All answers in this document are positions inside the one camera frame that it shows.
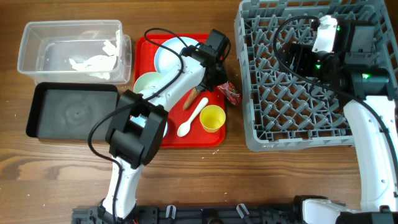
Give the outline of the red snack wrapper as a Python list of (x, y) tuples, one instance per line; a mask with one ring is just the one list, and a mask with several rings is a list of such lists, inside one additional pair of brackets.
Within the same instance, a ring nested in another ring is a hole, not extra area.
[(242, 95), (231, 82), (226, 82), (224, 84), (218, 85), (217, 89), (219, 89), (219, 91), (224, 94), (224, 96), (232, 105), (240, 105), (242, 101)]

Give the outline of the white napkin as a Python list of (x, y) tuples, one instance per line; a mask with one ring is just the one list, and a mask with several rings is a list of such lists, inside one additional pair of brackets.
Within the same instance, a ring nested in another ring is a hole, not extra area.
[(95, 55), (82, 63), (76, 63), (74, 59), (70, 58), (69, 62), (72, 68), (79, 72), (88, 72), (89, 76), (100, 79), (110, 80), (111, 71), (119, 61), (119, 51), (121, 45), (121, 31), (116, 31), (116, 45), (109, 40), (105, 40), (102, 50), (106, 55)]

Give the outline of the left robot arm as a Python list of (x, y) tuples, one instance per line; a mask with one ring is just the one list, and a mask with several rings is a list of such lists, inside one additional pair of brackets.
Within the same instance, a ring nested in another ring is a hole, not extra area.
[(106, 160), (113, 163), (109, 191), (98, 207), (106, 223), (124, 223), (136, 206), (136, 189), (142, 170), (160, 149), (169, 111), (190, 90), (213, 91), (227, 82), (223, 62), (231, 42), (213, 29), (204, 43), (187, 45), (176, 53), (178, 61), (160, 83), (139, 93), (125, 91), (116, 109), (91, 129), (88, 145), (97, 128), (110, 120), (105, 140)]

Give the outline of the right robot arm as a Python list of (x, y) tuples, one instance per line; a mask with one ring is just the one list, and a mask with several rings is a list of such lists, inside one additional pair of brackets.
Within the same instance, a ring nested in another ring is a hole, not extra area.
[(397, 129), (395, 80), (377, 65), (375, 26), (368, 21), (308, 16), (313, 45), (287, 44), (280, 69), (336, 94), (349, 123), (361, 175), (361, 208), (325, 198), (300, 198), (304, 223), (397, 222)]

